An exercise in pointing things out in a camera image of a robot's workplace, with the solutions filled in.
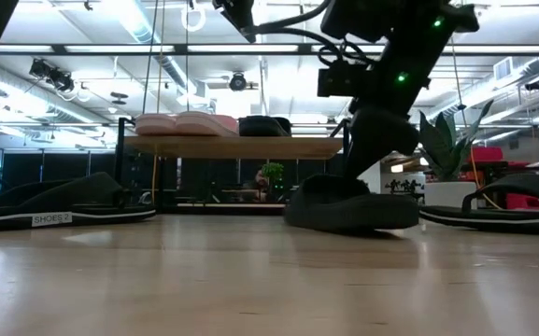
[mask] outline wooden shelf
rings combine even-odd
[[[126,136],[126,146],[167,158],[328,160],[339,138]]]

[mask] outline black shoe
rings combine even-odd
[[[250,116],[238,121],[240,136],[291,136],[290,122],[285,118]]]

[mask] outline snake plant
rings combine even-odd
[[[453,116],[446,118],[440,113],[432,125],[425,114],[420,112],[419,141],[422,144],[420,152],[440,182],[458,179],[460,168],[471,153],[478,126],[483,117],[489,113],[492,104],[492,100],[485,104],[478,119],[464,131],[458,142]]]

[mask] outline pink slipper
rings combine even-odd
[[[138,135],[177,135],[176,117],[148,113],[136,118]]]
[[[176,129],[180,135],[238,136],[236,119],[196,111],[180,113]]]

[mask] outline wooden table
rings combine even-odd
[[[342,139],[288,136],[126,136],[126,146],[168,158],[328,160]]]
[[[0,232],[0,336],[539,335],[539,236],[279,217]]]

